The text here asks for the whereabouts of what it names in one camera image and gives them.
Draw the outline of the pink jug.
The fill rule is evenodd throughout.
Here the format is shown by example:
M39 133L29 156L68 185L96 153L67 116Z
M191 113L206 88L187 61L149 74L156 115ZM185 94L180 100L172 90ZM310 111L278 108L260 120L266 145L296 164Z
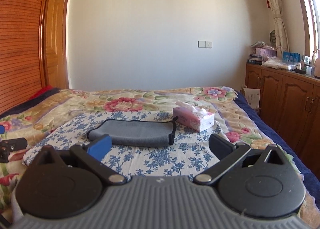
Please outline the pink jug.
M311 57L311 64L314 68L313 76L317 79L320 79L320 52L319 49L316 49Z

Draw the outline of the white wall switch socket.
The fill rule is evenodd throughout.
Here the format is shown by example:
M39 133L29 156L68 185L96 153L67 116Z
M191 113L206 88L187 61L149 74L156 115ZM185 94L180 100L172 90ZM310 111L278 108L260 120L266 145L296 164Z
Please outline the white wall switch socket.
M198 41L198 47L199 48L212 48L212 42L211 41Z

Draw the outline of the patterned curtain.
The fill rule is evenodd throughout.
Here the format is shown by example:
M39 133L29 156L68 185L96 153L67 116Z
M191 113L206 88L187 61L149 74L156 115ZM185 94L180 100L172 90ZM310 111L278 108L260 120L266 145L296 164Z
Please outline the patterned curtain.
M289 41L283 19L282 1L281 0L268 0L272 11L274 21L274 31L276 35L276 50L277 57L282 58L283 52L289 52Z

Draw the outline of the blue box on cabinet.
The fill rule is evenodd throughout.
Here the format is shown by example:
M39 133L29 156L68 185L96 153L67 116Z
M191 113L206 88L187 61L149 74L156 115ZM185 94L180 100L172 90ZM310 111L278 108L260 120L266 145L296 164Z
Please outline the blue box on cabinet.
M291 52L283 52L283 61L284 62L300 62L300 54L299 53L291 53Z

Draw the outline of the wooden slatted wardrobe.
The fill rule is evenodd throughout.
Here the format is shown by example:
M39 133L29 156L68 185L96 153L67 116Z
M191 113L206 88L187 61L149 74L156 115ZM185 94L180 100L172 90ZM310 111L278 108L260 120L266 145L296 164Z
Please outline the wooden slatted wardrobe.
M1 0L1 112L46 85L46 9L47 0Z

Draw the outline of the dark blue bed sheet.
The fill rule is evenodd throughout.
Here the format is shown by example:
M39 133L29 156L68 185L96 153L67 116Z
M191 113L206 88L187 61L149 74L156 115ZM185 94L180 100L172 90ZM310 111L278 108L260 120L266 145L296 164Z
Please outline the dark blue bed sheet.
M273 142L279 144L288 154L293 156L294 163L304 175L304 185L308 192L315 198L316 206L319 208L319 180L316 178L315 174L313 174L313 172L304 165L291 147L271 127L263 122L255 110L248 105L245 97L239 91L237 91L237 93L238 97L234 100L235 103L246 112L248 117L266 136L268 136Z

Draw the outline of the wooden cabinet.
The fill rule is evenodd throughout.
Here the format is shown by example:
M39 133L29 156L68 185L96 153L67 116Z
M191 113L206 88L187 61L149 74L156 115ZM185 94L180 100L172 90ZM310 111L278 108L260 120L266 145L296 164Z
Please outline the wooden cabinet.
M245 86L260 89L260 118L319 176L319 80L248 63Z

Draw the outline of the wooden door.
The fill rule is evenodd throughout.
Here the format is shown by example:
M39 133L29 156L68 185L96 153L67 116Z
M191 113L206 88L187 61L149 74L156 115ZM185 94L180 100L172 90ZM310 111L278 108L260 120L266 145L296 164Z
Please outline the wooden door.
M67 2L68 0L48 0L46 10L46 84L61 89L69 87L66 56Z

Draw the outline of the pink box on cabinet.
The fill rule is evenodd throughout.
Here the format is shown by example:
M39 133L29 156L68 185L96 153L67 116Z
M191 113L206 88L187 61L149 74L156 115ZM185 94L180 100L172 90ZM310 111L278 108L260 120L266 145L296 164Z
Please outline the pink box on cabinet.
M277 51L273 49L256 48L255 52L263 58L263 61L267 61L269 58L277 56Z

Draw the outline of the floral bed quilt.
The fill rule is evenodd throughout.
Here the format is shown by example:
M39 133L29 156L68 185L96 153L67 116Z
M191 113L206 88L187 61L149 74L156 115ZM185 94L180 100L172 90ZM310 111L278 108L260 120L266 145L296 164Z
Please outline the floral bed quilt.
M48 91L21 104L1 115L1 125L5 127L1 139L23 137L28 142L26 149L11 153L9 162L1 164L1 214L8 221L12 221L11 193L27 168L23 162L26 152L57 128L83 113L167 112L172 115L176 101L183 101L214 113L215 122L220 123L226 136L224 139L231 143L244 142L255 149L277 144L235 103L237 97L237 91L230 87L97 92L63 89L58 92ZM304 175L294 163L293 156L277 145L304 183ZM309 226L319 228L319 208L308 190L299 215Z

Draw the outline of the purple and grey towel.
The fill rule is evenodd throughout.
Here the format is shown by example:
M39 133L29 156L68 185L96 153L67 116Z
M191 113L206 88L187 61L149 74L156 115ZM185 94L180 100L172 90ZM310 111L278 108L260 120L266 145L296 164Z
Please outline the purple and grey towel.
M175 132L175 119L167 122L107 119L89 130L87 138L94 141L103 135L109 135L112 143L117 145L167 147L174 144Z

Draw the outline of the red blanket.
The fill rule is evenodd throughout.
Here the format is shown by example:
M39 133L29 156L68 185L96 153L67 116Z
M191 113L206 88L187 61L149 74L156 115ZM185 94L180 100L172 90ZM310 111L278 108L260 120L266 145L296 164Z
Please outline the red blanket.
M45 86L44 88L40 89L39 91L37 91L34 95L32 95L29 100L35 99L37 97L39 97L40 95L44 94L47 91L51 91L54 87L48 85Z

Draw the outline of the pink tissue pack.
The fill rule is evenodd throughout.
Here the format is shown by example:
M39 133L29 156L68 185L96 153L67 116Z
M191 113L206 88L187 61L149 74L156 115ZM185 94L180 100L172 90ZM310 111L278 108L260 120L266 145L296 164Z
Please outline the pink tissue pack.
M174 119L197 132L205 131L214 125L215 114L182 101L176 101L173 108Z

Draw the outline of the white cardboard box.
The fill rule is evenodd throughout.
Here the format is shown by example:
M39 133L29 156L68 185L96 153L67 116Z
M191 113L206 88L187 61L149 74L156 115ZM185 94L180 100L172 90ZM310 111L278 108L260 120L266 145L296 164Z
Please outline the white cardboard box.
M258 109L260 105L260 89L244 87L241 90L249 106Z

